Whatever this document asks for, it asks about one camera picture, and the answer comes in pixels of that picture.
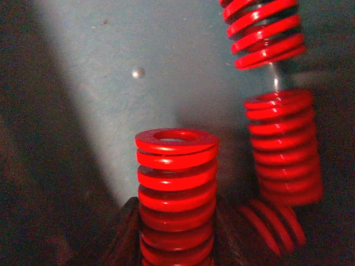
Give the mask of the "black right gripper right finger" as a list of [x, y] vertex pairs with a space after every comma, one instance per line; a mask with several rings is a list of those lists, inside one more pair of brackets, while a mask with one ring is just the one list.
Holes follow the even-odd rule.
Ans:
[[277, 265], [277, 255], [221, 196], [216, 203], [213, 254], [216, 265]]

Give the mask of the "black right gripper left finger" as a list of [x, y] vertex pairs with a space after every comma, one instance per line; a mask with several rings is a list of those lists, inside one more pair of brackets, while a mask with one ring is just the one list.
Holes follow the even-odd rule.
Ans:
[[113, 238], [99, 260], [100, 265], [140, 265], [139, 201], [130, 198], [119, 210], [111, 229]]

